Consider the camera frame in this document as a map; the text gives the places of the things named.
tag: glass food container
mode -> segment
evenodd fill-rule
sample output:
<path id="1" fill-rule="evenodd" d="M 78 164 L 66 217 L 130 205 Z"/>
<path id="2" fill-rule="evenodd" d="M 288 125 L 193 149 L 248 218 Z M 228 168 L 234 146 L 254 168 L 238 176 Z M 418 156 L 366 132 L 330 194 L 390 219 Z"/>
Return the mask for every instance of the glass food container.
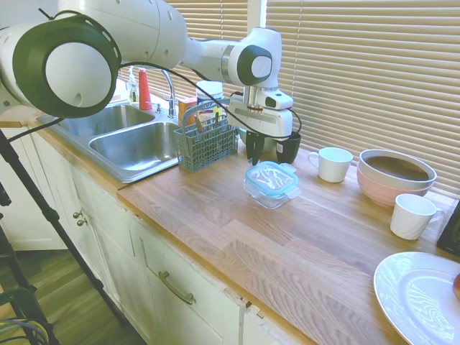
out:
<path id="1" fill-rule="evenodd" d="M 295 170 L 285 163 L 261 162 L 246 171 L 244 189 L 265 208 L 278 208 L 300 194 Z"/>

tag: black mug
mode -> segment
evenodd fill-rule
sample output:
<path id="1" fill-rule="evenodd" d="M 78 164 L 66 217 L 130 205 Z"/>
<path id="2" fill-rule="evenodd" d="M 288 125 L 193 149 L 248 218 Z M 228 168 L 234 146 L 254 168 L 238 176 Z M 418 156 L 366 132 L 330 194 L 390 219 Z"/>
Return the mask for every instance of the black mug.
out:
<path id="1" fill-rule="evenodd" d="M 283 142 L 276 143 L 276 155 L 279 163 L 294 162 L 299 152 L 301 135 L 299 133 L 292 133 L 289 139 Z"/>

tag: utensil basket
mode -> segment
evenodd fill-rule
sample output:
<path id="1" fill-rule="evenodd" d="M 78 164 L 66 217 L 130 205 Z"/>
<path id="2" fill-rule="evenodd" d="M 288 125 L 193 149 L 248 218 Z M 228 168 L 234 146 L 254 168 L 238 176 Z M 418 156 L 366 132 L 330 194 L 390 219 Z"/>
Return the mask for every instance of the utensil basket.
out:
<path id="1" fill-rule="evenodd" d="M 226 116 L 201 122 L 203 133 L 195 124 L 184 126 L 188 118 L 195 112 L 215 106 L 213 101 L 205 102 L 190 108 L 183 118 L 182 127 L 176 129 L 178 142 L 179 166 L 192 173 L 199 171 L 219 160 L 236 153 L 238 150 L 238 130 L 228 123 Z"/>

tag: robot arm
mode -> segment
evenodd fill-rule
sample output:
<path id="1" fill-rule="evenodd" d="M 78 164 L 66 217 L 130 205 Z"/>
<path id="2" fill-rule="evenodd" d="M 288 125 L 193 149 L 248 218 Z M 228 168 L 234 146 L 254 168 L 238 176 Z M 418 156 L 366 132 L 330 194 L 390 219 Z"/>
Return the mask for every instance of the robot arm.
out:
<path id="1" fill-rule="evenodd" d="M 277 89 L 278 32 L 256 28 L 239 42 L 192 40 L 182 15 L 163 0 L 60 0 L 59 9 L 48 22 L 0 30 L 0 114 L 25 104 L 58 117 L 90 116 L 110 101 L 122 63 L 183 65 L 244 86 L 232 113 L 258 132 L 290 135 L 293 100 Z"/>

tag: blue lid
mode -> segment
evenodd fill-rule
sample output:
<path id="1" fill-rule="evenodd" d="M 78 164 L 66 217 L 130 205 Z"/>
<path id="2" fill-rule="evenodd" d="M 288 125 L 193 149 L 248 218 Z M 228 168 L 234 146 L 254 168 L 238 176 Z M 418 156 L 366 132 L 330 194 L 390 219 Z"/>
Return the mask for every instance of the blue lid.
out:
<path id="1" fill-rule="evenodd" d="M 275 162 L 261 162 L 246 171 L 246 180 L 267 196 L 279 196 L 299 182 L 293 170 Z"/>

